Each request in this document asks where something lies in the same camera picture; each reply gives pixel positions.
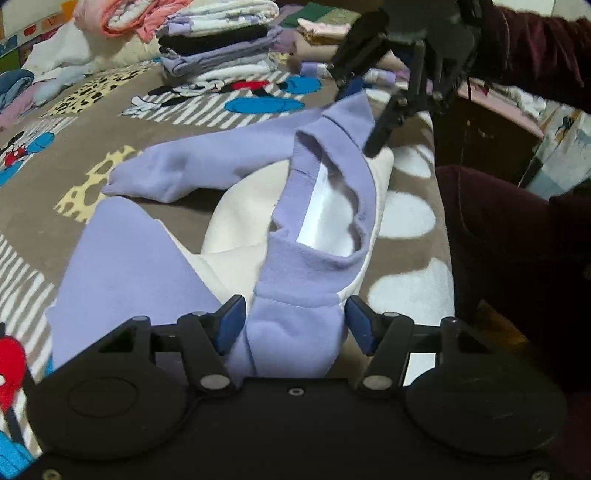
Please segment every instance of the person's leg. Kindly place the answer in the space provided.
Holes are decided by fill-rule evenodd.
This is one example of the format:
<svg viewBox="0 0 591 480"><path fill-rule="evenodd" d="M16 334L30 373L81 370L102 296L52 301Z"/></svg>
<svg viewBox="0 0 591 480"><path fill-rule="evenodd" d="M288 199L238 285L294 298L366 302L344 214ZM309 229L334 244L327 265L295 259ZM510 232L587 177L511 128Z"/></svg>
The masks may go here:
<svg viewBox="0 0 591 480"><path fill-rule="evenodd" d="M589 318L584 289L588 295L591 282L583 276L589 250L563 237L578 220L565 220L559 215L564 209L552 202L469 168L438 167L437 180L457 316L471 321L484 299L542 347L564 384L588 377L580 349Z"/></svg>

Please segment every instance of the white inner lining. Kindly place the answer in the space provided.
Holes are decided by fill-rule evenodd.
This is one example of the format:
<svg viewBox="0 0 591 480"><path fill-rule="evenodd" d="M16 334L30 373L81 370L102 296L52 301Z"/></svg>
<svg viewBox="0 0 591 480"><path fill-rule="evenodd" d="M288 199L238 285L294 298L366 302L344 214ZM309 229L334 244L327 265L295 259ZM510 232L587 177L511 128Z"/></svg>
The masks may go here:
<svg viewBox="0 0 591 480"><path fill-rule="evenodd" d="M297 242L348 257L361 247L353 225L357 209L357 195L345 183L342 173L323 155Z"/></svg>

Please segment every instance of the sweatshirt sleeve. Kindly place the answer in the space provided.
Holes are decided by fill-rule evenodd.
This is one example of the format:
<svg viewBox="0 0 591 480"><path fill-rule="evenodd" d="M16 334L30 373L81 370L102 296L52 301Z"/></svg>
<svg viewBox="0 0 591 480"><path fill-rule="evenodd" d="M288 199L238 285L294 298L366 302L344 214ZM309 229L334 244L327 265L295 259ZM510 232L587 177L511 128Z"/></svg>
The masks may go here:
<svg viewBox="0 0 591 480"><path fill-rule="evenodd" d="M481 0L471 75L591 112L591 22L515 12Z"/></svg>
<svg viewBox="0 0 591 480"><path fill-rule="evenodd" d="M198 188L228 189L252 172L290 158L296 129L321 114L321 109L310 109L148 147L111 172L103 193L171 203Z"/></svg>

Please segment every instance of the bed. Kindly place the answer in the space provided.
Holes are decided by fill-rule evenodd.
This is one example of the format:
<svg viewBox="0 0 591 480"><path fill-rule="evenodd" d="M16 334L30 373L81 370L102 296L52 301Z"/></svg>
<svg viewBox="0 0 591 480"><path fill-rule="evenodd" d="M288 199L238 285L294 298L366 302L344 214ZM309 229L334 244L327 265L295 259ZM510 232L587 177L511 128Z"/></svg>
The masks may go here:
<svg viewBox="0 0 591 480"><path fill-rule="evenodd" d="M2 451L0 455L11 459L15 471L41 453L25 406L31 382L53 369L51 329L44 312L56 297L85 225L105 197L101 189L109 173L150 145L326 105L336 92L332 81L322 80L315 89L290 93L285 85L293 75L280 68L241 79L251 86L263 82L257 85L273 99L274 110L256 110L257 102L248 100L256 95L248 86L174 103L170 100L176 94L161 89L159 68L149 62L102 72L0 134L0 358L2 342L10 338L12 349L18 350L15 342L21 345L27 364L22 374L0 371L16 382L3 393L0 415L0 437L5 437L0 450L12 452L10 457ZM372 92L370 98L378 111L384 93ZM156 106L141 107L147 103ZM418 323L437 325L453 314L453 282L434 175L432 128L428 115L419 115L392 136L395 162L384 220L359 295L376 311L398 311ZM136 201L189 251L199 252L222 196L221 191L200 189L170 205ZM411 217L423 220L405 221ZM88 301L100 298L88 292ZM427 354L413 356L416 372L432 362ZM349 338L330 374L352 377L365 363Z"/></svg>

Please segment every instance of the metal screw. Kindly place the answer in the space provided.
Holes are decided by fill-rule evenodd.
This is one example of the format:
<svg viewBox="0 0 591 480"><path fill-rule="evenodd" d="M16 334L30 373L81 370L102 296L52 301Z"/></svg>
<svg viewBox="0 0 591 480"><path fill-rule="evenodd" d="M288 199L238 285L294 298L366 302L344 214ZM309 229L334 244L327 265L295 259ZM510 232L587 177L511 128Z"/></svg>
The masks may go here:
<svg viewBox="0 0 591 480"><path fill-rule="evenodd" d="M301 397L304 393L304 389L300 387L290 388L288 391L289 395L292 397Z"/></svg>
<svg viewBox="0 0 591 480"><path fill-rule="evenodd" d="M225 375L205 375L199 380L199 383L208 390L223 390L230 384L230 379Z"/></svg>
<svg viewBox="0 0 591 480"><path fill-rule="evenodd" d="M43 472L42 476L43 480L61 480L60 472L56 472L55 470L49 469Z"/></svg>
<svg viewBox="0 0 591 480"><path fill-rule="evenodd" d="M374 391L383 391L392 387L392 379L383 375L370 375L363 379L363 386Z"/></svg>
<svg viewBox="0 0 591 480"><path fill-rule="evenodd" d="M546 470L538 470L531 474L531 480L550 480L550 473Z"/></svg>

